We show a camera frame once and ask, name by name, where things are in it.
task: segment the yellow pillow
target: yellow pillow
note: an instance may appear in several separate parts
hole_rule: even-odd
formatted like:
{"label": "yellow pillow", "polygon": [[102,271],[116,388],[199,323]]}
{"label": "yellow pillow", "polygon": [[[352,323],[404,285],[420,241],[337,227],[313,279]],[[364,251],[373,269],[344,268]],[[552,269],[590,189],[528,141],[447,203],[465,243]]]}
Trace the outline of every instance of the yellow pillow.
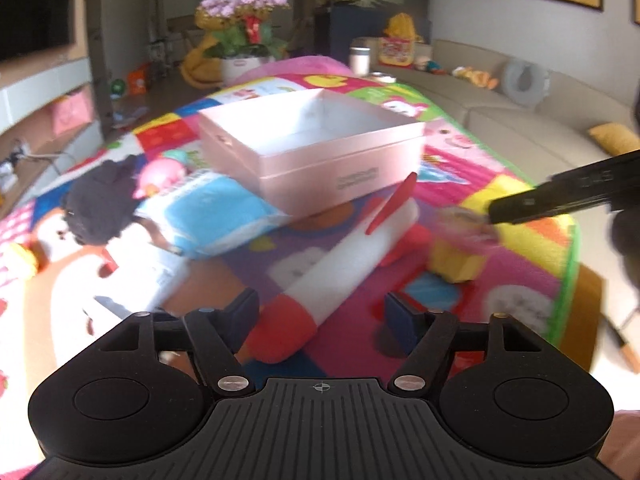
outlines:
{"label": "yellow pillow", "polygon": [[624,124],[601,124],[589,130],[589,135],[613,156],[640,150],[640,137]]}

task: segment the white thermos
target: white thermos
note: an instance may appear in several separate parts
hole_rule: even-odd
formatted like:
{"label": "white thermos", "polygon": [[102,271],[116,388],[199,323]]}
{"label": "white thermos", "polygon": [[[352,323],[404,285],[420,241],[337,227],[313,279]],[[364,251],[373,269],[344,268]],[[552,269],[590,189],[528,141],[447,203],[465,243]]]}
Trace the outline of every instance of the white thermos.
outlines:
{"label": "white thermos", "polygon": [[358,77],[369,73],[370,48],[368,46],[352,46],[349,52],[349,68]]}

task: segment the ribbed black surface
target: ribbed black surface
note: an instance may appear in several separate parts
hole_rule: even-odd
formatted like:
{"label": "ribbed black surface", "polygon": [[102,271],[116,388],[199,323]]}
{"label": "ribbed black surface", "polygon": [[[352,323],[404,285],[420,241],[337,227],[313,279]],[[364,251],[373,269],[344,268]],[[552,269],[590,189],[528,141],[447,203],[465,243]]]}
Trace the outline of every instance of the ribbed black surface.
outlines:
{"label": "ribbed black surface", "polygon": [[79,466],[52,458],[29,478],[598,480],[616,477],[592,459],[545,468],[492,462],[463,447],[443,430],[427,403],[392,396],[375,380],[269,379],[254,396],[222,400],[194,438],[161,458],[120,468]]}

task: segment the potted plant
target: potted plant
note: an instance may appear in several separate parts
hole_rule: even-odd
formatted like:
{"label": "potted plant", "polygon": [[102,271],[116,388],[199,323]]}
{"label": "potted plant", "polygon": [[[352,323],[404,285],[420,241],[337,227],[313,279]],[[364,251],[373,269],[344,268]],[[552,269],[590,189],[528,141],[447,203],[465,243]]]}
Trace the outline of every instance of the potted plant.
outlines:
{"label": "potted plant", "polygon": [[263,63],[282,59],[286,42],[273,37],[269,17],[273,9],[287,8],[287,0],[203,0],[196,11],[200,23],[214,22],[210,34],[217,40],[203,52],[220,59],[223,84]]}

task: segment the ring-shaped cushion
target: ring-shaped cushion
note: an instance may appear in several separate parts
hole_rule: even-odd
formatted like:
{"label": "ring-shaped cushion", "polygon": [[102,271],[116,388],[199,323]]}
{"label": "ring-shaped cushion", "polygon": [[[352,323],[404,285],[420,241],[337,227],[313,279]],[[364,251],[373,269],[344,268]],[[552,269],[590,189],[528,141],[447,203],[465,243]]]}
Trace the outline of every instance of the ring-shaped cushion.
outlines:
{"label": "ring-shaped cushion", "polygon": [[[527,88],[521,79],[529,80]],[[521,59],[511,59],[504,67],[500,80],[502,92],[514,103],[534,108],[544,99],[549,90],[549,72],[543,66]]]}

